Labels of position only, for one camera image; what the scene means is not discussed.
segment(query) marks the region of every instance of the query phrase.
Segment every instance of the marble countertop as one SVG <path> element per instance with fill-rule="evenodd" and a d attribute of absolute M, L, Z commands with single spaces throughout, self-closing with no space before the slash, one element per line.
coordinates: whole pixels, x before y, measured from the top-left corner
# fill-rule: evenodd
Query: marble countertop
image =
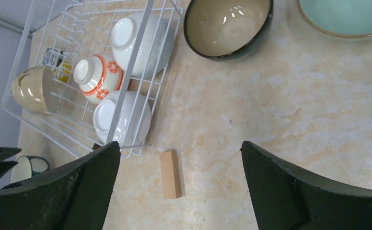
<path fill-rule="evenodd" d="M 189 2 L 179 4 L 186 10 Z M 257 229 L 239 152 L 244 140 L 372 189 L 372 40 L 319 34 L 296 0 L 275 0 L 268 38 L 243 60 L 196 55 L 181 28 L 161 93 L 151 146 L 121 161 L 104 229 Z M 19 147 L 55 167 L 73 160 L 25 124 Z M 158 153 L 166 150 L 178 153 L 179 199 L 163 199 Z"/>

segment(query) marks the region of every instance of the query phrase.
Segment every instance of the teal bowl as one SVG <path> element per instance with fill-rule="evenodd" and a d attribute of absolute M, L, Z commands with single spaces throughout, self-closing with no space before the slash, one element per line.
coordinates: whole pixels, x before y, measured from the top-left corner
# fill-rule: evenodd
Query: teal bowl
<path fill-rule="evenodd" d="M 372 1 L 297 1 L 304 20 L 326 35 L 348 40 L 372 38 Z"/>

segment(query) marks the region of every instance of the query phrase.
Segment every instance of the white bowl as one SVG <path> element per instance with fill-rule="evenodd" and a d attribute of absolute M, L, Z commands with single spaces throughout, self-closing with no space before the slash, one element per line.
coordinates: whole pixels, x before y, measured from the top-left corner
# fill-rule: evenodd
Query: white bowl
<path fill-rule="evenodd" d="M 174 46 L 174 33 L 169 28 L 168 36 L 164 41 L 166 28 L 168 24 L 162 18 L 158 24 L 159 16 L 151 14 L 147 27 L 142 37 L 141 45 L 138 50 L 137 59 L 135 60 L 134 69 L 132 70 L 132 76 L 135 78 L 141 78 L 142 73 L 145 70 L 145 79 L 153 77 L 155 66 L 158 65 L 156 73 L 161 71 L 165 65 L 169 62 Z M 135 38 L 137 37 L 138 29 L 142 21 L 142 13 L 135 13 L 126 18 L 120 19 L 114 26 L 111 37 L 113 45 L 113 55 L 117 63 L 121 66 L 124 71 L 127 71 L 129 58 L 131 57 L 132 50 L 134 49 Z M 158 32 L 156 34 L 155 42 L 153 43 L 153 36 L 155 35 L 156 27 L 158 26 Z M 163 45 L 163 51 L 161 60 L 158 63 L 159 51 Z"/>
<path fill-rule="evenodd" d="M 103 53 L 80 60 L 73 78 L 87 100 L 98 104 L 109 93 L 121 89 L 124 72 L 112 54 Z"/>
<path fill-rule="evenodd" d="M 111 122 L 113 120 L 114 111 L 116 110 L 116 103 L 118 100 L 120 92 L 114 91 L 108 94 L 96 107 L 93 115 L 93 124 L 96 130 L 96 134 L 99 139 L 105 144 L 107 141 L 108 130 L 110 129 Z M 120 117 L 118 119 L 118 124 L 114 132 L 113 141 L 118 141 L 120 146 L 132 146 L 140 145 L 146 138 L 149 127 L 151 125 L 151 108 L 147 102 L 145 106 L 145 111 L 142 116 L 142 109 L 146 97 L 139 94 L 137 101 L 135 101 L 137 93 L 134 91 L 127 91 L 125 94 L 124 102 L 121 108 Z M 134 107 L 134 113 L 131 120 L 131 111 Z M 137 132 L 138 123 L 141 120 L 139 127 L 139 132 L 135 137 Z"/>

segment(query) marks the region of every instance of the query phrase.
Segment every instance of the brown rectangular block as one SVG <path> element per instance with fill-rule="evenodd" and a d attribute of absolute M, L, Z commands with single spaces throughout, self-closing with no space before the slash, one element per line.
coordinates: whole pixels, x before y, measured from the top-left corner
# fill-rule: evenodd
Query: brown rectangular block
<path fill-rule="evenodd" d="M 180 187 L 179 168 L 175 151 L 163 152 L 161 157 L 161 171 L 163 184 L 163 198 L 176 199 L 182 196 Z"/>

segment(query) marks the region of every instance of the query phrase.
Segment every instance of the beige cup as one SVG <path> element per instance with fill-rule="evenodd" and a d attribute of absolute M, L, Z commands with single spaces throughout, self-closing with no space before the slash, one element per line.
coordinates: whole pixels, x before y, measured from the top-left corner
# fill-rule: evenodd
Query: beige cup
<path fill-rule="evenodd" d="M 12 83 L 12 94 L 16 102 L 25 110 L 45 114 L 56 112 L 58 97 L 57 82 L 52 69 L 48 66 L 32 67 L 22 72 Z"/>

